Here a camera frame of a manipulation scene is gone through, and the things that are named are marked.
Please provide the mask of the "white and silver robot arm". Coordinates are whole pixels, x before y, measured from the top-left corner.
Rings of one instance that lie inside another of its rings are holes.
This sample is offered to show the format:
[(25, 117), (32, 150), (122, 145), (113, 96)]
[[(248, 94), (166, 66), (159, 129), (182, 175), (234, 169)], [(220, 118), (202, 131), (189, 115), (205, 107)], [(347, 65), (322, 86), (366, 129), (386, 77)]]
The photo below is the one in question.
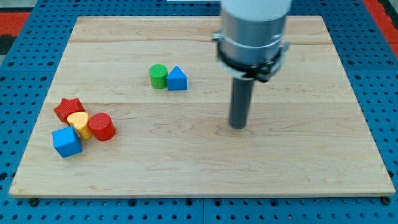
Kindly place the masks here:
[(234, 81), (268, 82), (281, 68), (281, 44), (291, 0), (222, 0), (217, 59)]

